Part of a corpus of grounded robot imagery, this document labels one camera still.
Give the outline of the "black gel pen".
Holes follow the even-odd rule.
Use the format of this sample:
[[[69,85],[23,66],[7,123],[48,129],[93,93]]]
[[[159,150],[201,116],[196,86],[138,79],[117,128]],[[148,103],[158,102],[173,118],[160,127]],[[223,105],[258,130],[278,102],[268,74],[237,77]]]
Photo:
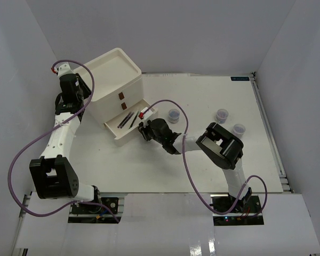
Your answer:
[[[127,119],[122,123],[122,125],[120,126],[120,128],[122,129],[125,124],[131,119],[131,117],[134,115],[134,112],[132,112],[128,117]]]

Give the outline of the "green gel pen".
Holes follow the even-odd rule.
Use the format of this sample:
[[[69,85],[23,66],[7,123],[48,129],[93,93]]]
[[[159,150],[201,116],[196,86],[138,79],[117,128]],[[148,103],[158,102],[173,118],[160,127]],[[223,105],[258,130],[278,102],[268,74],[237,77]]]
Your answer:
[[[136,113],[133,121],[131,122],[131,124],[130,124],[130,126],[129,126],[129,129],[131,129],[131,128],[133,127],[133,125],[134,125],[135,121],[137,120],[139,114],[140,114],[140,111],[137,111],[137,113]]]

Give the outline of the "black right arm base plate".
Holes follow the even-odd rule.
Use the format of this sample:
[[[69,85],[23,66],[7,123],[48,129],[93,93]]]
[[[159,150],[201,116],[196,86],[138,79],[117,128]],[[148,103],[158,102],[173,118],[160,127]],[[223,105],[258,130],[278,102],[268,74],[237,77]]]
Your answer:
[[[214,196],[211,200],[210,206],[219,212],[226,212],[234,202],[229,196]],[[260,210],[259,196],[251,196],[243,206],[236,205],[231,213],[238,215],[240,218],[245,218],[245,216],[258,214]]]

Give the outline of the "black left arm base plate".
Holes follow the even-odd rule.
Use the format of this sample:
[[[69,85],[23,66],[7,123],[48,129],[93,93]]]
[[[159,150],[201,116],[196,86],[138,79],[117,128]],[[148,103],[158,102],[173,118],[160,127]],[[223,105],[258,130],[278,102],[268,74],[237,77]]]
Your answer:
[[[100,204],[106,206],[113,214],[118,213],[119,198],[118,197],[102,197]],[[110,212],[102,206],[98,205],[88,205],[88,204],[78,204],[71,207],[71,214],[96,214],[104,215],[110,214]]]

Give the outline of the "purple gel pen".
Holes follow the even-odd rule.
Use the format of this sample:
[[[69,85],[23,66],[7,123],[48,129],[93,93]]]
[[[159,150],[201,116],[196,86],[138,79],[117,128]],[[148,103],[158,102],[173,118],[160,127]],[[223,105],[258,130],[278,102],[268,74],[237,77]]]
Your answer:
[[[119,125],[117,126],[117,128],[120,128],[122,126],[122,124],[129,118],[129,116],[132,114],[132,112],[129,112],[124,118],[123,120],[119,123]]]

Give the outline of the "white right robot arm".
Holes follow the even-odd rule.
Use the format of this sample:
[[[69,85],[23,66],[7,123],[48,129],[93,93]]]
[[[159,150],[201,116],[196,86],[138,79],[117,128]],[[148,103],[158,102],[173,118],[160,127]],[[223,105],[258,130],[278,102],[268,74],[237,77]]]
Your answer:
[[[141,122],[138,131],[146,141],[154,140],[171,155],[181,155],[188,151],[201,150],[217,167],[221,168],[228,185],[231,208],[238,213],[250,205],[252,190],[246,185],[238,194],[246,178],[241,158],[242,141],[216,122],[212,122],[202,134],[187,137],[173,132],[162,118]]]

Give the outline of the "clear jar of paper clips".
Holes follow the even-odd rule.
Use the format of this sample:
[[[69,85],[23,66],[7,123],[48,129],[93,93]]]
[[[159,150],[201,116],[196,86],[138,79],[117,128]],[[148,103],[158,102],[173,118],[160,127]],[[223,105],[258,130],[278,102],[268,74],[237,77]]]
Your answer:
[[[177,109],[170,109],[168,112],[167,120],[170,123],[177,123],[180,119],[180,112]]]

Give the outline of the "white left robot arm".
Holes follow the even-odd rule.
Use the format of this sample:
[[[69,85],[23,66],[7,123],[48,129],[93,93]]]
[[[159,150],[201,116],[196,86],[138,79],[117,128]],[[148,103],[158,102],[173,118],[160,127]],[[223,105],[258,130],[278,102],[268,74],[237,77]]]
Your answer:
[[[102,207],[102,199],[95,195],[95,186],[79,181],[69,161],[73,139],[84,114],[76,116],[75,113],[84,106],[91,90],[78,73],[67,71],[58,76],[61,93],[55,101],[54,125],[60,127],[51,133],[40,157],[30,161],[29,170],[39,198],[84,201],[84,207],[96,213]]]

